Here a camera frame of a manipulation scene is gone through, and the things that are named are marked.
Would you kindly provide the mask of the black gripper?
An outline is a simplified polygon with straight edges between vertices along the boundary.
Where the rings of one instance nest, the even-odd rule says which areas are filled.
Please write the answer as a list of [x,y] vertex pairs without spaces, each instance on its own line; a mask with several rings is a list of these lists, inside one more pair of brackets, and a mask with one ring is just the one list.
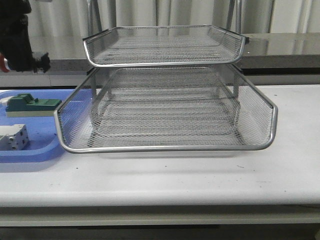
[[34,70],[28,32],[31,11],[28,0],[0,2],[0,70],[4,73]]

